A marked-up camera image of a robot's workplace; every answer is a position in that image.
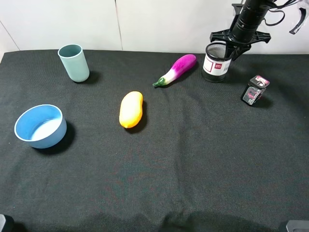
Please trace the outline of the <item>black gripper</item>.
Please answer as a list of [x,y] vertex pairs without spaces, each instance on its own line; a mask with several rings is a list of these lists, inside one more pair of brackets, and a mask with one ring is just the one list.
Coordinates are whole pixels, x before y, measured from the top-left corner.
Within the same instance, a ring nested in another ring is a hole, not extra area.
[[268,43],[271,39],[269,33],[255,31],[241,31],[236,30],[236,35],[232,33],[230,29],[222,31],[212,32],[210,35],[210,41],[223,41],[226,42],[225,58],[231,58],[236,60],[242,54],[251,49],[251,44],[265,42]]

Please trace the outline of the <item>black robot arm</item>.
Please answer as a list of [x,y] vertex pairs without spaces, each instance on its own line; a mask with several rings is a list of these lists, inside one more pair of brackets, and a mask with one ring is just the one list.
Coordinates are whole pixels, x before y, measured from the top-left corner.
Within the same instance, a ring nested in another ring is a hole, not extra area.
[[225,59],[236,60],[240,55],[249,51],[252,44],[271,39],[269,33],[258,31],[258,27],[265,18],[273,0],[247,0],[244,4],[235,3],[236,15],[229,29],[212,32],[210,41],[225,42]]

